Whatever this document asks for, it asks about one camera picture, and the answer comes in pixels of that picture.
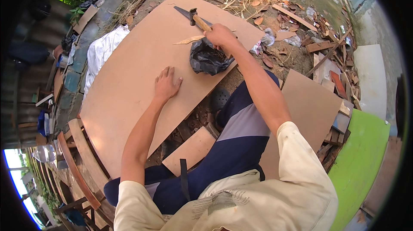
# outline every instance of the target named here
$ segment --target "forearm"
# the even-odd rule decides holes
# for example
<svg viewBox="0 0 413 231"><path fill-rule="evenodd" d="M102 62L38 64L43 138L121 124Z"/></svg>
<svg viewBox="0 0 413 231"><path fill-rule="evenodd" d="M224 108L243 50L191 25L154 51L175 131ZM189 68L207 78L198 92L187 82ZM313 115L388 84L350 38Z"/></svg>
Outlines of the forearm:
<svg viewBox="0 0 413 231"><path fill-rule="evenodd" d="M122 154L121 182L130 180L145 184L144 166L164 104L161 99L154 98L129 134Z"/></svg>
<svg viewBox="0 0 413 231"><path fill-rule="evenodd" d="M244 76L252 101L270 130L277 133L280 125L291 121L281 90L240 42L234 43L230 51Z"/></svg>

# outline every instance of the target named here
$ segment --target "cream t-shirt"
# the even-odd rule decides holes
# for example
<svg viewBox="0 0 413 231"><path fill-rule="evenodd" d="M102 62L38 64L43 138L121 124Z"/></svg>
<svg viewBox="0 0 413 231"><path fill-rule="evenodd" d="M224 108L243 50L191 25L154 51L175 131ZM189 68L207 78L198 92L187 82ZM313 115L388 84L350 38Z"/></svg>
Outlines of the cream t-shirt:
<svg viewBox="0 0 413 231"><path fill-rule="evenodd" d="M165 223L145 187L119 185L114 229L121 230L328 230L337 194L313 149L292 122L277 131L280 180L259 181L250 170L211 183Z"/></svg>

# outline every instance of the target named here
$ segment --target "wooden hammer handle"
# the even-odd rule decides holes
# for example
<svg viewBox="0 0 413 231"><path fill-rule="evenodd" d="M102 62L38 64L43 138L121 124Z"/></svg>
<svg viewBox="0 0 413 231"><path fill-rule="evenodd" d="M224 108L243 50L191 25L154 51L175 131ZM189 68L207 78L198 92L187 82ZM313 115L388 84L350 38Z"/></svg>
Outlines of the wooden hammer handle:
<svg viewBox="0 0 413 231"><path fill-rule="evenodd" d="M198 25L204 30L204 31L212 31L212 28L205 23L205 21L202 20L198 15L193 15L193 19L195 22L198 23ZM228 53L227 51L222 50L227 58L231 58L232 55L231 53Z"/></svg>

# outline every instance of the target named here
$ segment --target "hammer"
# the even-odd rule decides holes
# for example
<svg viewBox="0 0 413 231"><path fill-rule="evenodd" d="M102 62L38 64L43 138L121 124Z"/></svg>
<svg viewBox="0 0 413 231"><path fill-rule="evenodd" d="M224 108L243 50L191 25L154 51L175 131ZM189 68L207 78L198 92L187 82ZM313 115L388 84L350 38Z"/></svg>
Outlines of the hammer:
<svg viewBox="0 0 413 231"><path fill-rule="evenodd" d="M189 24L191 26L195 26L195 23L198 23L198 25L204 30L204 31L212 31L212 28L210 26L207 25L207 23L204 22L204 20L202 20L202 18L200 18L198 16L198 12L197 12L197 8L193 8L191 10L189 10ZM228 53L227 51L224 51L226 57L227 58L231 58L232 55L231 53Z"/></svg>

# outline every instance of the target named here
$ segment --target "plastic water bottle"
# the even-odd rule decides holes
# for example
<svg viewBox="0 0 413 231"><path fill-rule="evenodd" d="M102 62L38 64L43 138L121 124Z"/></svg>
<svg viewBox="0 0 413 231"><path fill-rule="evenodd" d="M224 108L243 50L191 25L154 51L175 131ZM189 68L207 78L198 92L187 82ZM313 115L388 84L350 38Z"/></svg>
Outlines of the plastic water bottle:
<svg viewBox="0 0 413 231"><path fill-rule="evenodd" d="M50 144L37 146L31 155L42 163L53 162L56 159L56 152Z"/></svg>

